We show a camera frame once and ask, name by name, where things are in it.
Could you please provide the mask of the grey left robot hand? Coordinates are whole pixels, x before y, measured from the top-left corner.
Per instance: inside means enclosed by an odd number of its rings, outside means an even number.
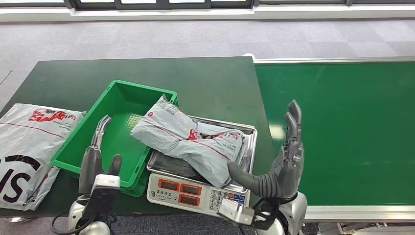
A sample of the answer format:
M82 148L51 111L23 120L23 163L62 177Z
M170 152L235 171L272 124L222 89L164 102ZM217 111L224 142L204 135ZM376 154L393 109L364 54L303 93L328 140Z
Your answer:
M109 115L105 115L101 118L94 131L91 144L85 150L79 174L78 192L81 194L91 193L95 177L97 175L119 175L122 164L122 157L119 154L113 156L107 171L104 171L102 167L101 144L106 127L111 122L111 120L112 119Z

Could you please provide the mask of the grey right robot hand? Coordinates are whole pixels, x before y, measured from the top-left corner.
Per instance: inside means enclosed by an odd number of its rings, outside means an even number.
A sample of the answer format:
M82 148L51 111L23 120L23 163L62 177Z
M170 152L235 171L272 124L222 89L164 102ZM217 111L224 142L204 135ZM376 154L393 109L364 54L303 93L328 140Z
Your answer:
M228 172L234 181L263 198L289 199L297 194L304 164L301 140L302 112L296 102L288 104L285 141L268 172L255 176L243 172L235 162L228 162Z

